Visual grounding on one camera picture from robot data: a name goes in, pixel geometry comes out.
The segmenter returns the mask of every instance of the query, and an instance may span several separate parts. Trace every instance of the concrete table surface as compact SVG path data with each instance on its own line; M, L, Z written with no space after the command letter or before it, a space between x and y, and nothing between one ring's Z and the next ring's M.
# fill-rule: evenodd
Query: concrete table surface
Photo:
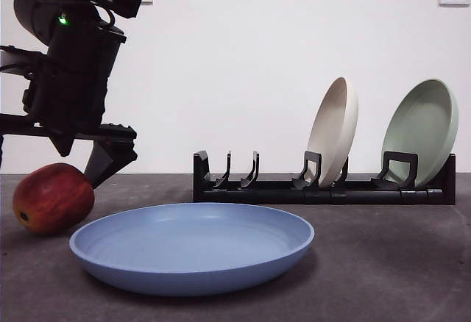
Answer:
M4 322L471 321L471 174L458 175L456 206L272 206L315 226L305 258L264 285L201 298L142 296L94 279L68 247L79 226L44 238L15 219L21 178L1 177ZM82 224L191 197L191 175L116 175Z

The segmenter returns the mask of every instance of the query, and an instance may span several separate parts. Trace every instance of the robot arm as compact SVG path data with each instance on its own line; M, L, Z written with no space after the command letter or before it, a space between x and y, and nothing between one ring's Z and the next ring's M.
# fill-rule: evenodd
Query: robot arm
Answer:
M140 3L15 0L20 24L47 45L48 51L42 54L0 46L0 71L29 80L23 97L27 115L0 114L0 146L7 134L48 137L66 157L75 139L93 140L85 170L93 187L137 159L134 130L101 122L108 77L120 45L126 42L124 33L114 26L113 12L135 17ZM106 10L109 22L101 19L96 7Z

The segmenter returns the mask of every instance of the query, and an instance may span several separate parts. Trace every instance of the red apple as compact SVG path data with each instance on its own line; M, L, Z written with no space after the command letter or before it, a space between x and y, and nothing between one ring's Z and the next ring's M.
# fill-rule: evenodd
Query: red apple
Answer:
M53 235L85 219L95 195L85 175L69 164L51 164L25 177L13 195L13 210L31 232Z

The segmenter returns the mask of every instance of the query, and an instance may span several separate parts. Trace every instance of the black dish rack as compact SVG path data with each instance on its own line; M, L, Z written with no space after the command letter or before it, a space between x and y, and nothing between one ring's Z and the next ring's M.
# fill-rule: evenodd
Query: black dish rack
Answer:
M231 153L227 155L226 173L211 180L206 151L194 154L193 200L195 202L230 202L245 204L446 204L456 202L456 156L451 154L441 171L426 186L415 187L417 154L387 151L383 169L370 180L347 180L348 160L341 176L330 187L319 188L322 155L306 151L304 168L291 180L260 180L260 155L253 153L252 171L238 181L229 179ZM391 161L409 165L409 175L401 183L385 179ZM308 163L316 163L316 173L306 181Z

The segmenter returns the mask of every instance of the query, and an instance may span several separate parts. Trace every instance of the mint green plate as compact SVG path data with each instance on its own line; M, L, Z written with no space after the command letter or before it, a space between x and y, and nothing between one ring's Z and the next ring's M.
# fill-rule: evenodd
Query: mint green plate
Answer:
M391 119L383 150L419 156L416 187L432 180L447 161L458 131L458 104L451 90L437 79L417 85L401 102ZM401 182L409 166L392 162L386 179Z

